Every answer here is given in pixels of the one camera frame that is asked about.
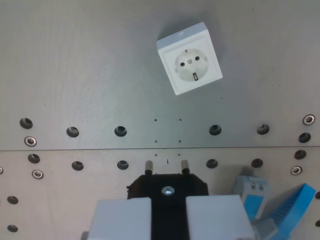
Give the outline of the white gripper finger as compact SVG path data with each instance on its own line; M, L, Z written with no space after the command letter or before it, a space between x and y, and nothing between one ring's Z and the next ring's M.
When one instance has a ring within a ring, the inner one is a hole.
M239 195L188 196L191 240L254 240L255 233Z
M97 202L83 240L150 240L152 200L148 197Z

